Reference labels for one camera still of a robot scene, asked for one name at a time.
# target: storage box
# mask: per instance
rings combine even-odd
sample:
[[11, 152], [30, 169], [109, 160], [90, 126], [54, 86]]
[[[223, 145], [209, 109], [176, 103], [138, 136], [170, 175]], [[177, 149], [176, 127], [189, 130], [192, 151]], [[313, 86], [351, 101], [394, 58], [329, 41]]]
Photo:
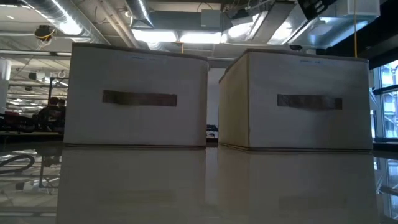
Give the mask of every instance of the storage box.
[[373, 156], [218, 151], [220, 223], [377, 224]]
[[58, 224], [202, 224], [205, 150], [64, 150]]
[[194, 55], [74, 44], [64, 141], [205, 146], [207, 72]]
[[249, 49], [220, 79], [222, 144], [371, 149], [366, 60]]

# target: glass wall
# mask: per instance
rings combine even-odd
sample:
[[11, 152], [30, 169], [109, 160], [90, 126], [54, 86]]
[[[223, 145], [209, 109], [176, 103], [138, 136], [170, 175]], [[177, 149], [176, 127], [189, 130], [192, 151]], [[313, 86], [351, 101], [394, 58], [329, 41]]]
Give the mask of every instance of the glass wall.
[[398, 138], [398, 60], [385, 64], [374, 70], [378, 90], [383, 90], [379, 95], [382, 108], [382, 127], [384, 138]]

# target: pipe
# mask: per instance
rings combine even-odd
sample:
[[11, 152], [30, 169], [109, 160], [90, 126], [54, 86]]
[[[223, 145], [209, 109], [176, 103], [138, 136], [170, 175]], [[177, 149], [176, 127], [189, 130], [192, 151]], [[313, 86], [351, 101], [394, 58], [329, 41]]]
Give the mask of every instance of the pipe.
[[94, 43], [109, 44], [101, 32], [70, 0], [23, 0], [66, 35], [90, 36]]
[[34, 33], [29, 31], [14, 32], [14, 31], [0, 30], [0, 36], [6, 36], [6, 37], [25, 37], [31, 35], [34, 35]]
[[150, 27], [154, 27], [149, 19], [149, 10], [145, 0], [126, 0], [126, 3], [135, 21], [141, 21]]
[[[26, 37], [35, 35], [33, 32], [30, 31], [6, 31], [0, 30], [0, 36], [6, 37]], [[81, 40], [91, 40], [90, 36], [82, 36], [82, 35], [64, 35], [64, 34], [57, 34], [54, 37], [59, 39], [81, 39]]]
[[120, 30], [120, 28], [115, 24], [111, 16], [108, 14], [108, 12], [105, 10], [104, 6], [101, 4], [100, 0], [96, 0], [98, 7], [104, 12], [105, 14], [105, 19], [108, 20], [108, 22], [111, 24], [113, 29], [116, 30], [116, 32], [119, 34], [119, 36], [122, 38], [124, 43], [127, 44], [128, 47], [133, 47], [133, 44], [129, 41], [129, 39], [125, 36], [125, 34]]
[[114, 7], [112, 5], [110, 5], [110, 3], [107, 0], [101, 0], [102, 3], [105, 5], [105, 7], [107, 7], [109, 9], [109, 11], [111, 12], [112, 16], [116, 19], [116, 22], [118, 22], [119, 26], [122, 28], [122, 30], [124, 31], [124, 33], [127, 35], [127, 37], [130, 39], [130, 41], [132, 42], [132, 44], [134, 44], [134, 46], [136, 48], [139, 48], [139, 44], [136, 40], [136, 38], [134, 37], [134, 35], [131, 32], [131, 28], [127, 29], [127, 27], [124, 25], [123, 20], [120, 18], [119, 14], [116, 12], [116, 10], [114, 9]]

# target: light fixture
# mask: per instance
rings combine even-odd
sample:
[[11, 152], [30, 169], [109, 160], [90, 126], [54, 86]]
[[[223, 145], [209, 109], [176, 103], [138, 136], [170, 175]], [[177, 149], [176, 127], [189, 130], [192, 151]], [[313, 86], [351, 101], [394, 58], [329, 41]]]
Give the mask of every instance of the light fixture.
[[0, 7], [18, 7], [17, 5], [0, 4]]
[[57, 214], [55, 212], [44, 212], [40, 214], [41, 217], [56, 217]]
[[41, 51], [34, 51], [34, 50], [0, 50], [0, 54], [51, 56], [50, 52], [41, 52]]
[[33, 212], [0, 212], [0, 217], [28, 217], [32, 216], [33, 214]]
[[185, 32], [180, 38], [180, 41], [183, 43], [193, 44], [219, 44], [220, 40], [220, 32]]
[[138, 41], [147, 43], [176, 42], [177, 36], [169, 30], [131, 30]]
[[64, 82], [60, 82], [60, 84], [61, 84], [61, 85], [64, 85], [64, 86], [69, 86], [68, 84], [66, 84], [66, 83], [64, 83]]
[[57, 52], [58, 56], [69, 57], [72, 55], [71, 52]]

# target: window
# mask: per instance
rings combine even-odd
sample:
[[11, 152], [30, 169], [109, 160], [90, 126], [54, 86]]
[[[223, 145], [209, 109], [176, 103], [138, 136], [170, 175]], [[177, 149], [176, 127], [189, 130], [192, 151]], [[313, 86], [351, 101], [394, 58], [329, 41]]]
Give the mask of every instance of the window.
[[380, 128], [383, 132], [378, 133], [378, 137], [398, 138], [398, 60], [375, 68], [373, 73], [376, 87], [373, 93], [381, 109], [381, 118], [375, 120], [381, 123], [380, 127], [375, 127], [375, 120], [372, 121], [372, 136], [377, 135], [375, 129]]
[[395, 195], [390, 195], [391, 197], [391, 218], [398, 218], [398, 197]]
[[372, 138], [376, 136], [376, 126], [375, 126], [375, 119], [374, 111], [371, 111], [371, 127], [372, 127]]
[[396, 70], [398, 68], [398, 60], [381, 66], [381, 84], [382, 88], [389, 87], [398, 84], [398, 78], [396, 77]]

